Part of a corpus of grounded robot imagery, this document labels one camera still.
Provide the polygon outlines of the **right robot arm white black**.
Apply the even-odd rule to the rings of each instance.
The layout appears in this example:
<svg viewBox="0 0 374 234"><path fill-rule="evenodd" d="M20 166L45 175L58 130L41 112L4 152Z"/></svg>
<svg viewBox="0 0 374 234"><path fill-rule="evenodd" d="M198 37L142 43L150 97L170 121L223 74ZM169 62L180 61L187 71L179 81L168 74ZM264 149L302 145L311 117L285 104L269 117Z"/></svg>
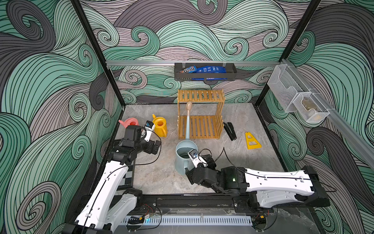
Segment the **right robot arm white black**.
<svg viewBox="0 0 374 234"><path fill-rule="evenodd" d="M191 167L185 174L191 184L232 196L253 195L255 208L273 208L284 204L329 207L330 200L316 170L304 166L293 172L266 172L243 167L217 170L210 155L190 156Z"/></svg>

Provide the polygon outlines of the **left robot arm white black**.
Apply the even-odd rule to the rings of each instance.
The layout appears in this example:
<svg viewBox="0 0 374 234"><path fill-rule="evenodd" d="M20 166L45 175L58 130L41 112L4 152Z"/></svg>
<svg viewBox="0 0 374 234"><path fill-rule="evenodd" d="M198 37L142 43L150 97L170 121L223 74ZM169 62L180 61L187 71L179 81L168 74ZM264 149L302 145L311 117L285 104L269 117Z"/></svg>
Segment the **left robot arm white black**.
<svg viewBox="0 0 374 234"><path fill-rule="evenodd" d="M130 189L111 206L123 177L141 152L159 155L161 140L153 141L155 125L129 125L118 145L111 150L102 177L81 213L64 226L64 234L113 234L124 218L136 208L142 191Z"/></svg>

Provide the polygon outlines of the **yellow watering can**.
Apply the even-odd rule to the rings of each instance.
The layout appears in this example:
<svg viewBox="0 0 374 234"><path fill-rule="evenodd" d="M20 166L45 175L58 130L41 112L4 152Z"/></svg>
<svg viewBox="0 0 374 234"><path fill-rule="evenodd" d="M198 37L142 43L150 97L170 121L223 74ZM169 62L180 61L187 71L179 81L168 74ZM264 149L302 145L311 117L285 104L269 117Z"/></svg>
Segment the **yellow watering can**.
<svg viewBox="0 0 374 234"><path fill-rule="evenodd" d="M156 117L156 115L153 114L153 123L155 126L155 129L154 129L155 133L159 137L167 137L168 130L167 130L166 119L163 117Z"/></svg>

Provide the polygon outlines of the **pink watering can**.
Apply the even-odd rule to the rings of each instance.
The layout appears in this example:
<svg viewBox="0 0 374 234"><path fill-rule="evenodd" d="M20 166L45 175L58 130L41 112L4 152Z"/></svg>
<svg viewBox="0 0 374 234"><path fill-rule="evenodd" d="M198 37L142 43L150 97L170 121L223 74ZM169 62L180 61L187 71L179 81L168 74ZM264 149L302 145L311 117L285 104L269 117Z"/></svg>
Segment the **pink watering can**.
<svg viewBox="0 0 374 234"><path fill-rule="evenodd" d="M124 128L127 128L128 126L134 126L138 125L138 120L136 118L128 118L125 121L119 120L118 121L120 125L122 125Z"/></svg>

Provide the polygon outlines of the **light blue watering can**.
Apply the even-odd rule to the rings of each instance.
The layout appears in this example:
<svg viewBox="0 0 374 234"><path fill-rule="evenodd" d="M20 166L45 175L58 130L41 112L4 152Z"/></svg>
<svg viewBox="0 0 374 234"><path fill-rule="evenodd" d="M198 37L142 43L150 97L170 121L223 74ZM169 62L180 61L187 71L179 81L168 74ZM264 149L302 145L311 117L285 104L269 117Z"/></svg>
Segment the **light blue watering can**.
<svg viewBox="0 0 374 234"><path fill-rule="evenodd" d="M180 141L175 149L176 160L174 163L177 173L180 175L185 175L186 171L190 171L195 168L192 159L190 158L189 152L191 150L198 150L197 145L190 140L190 113L192 110L192 102L188 101L186 104L187 119L186 119L186 137L184 140Z"/></svg>

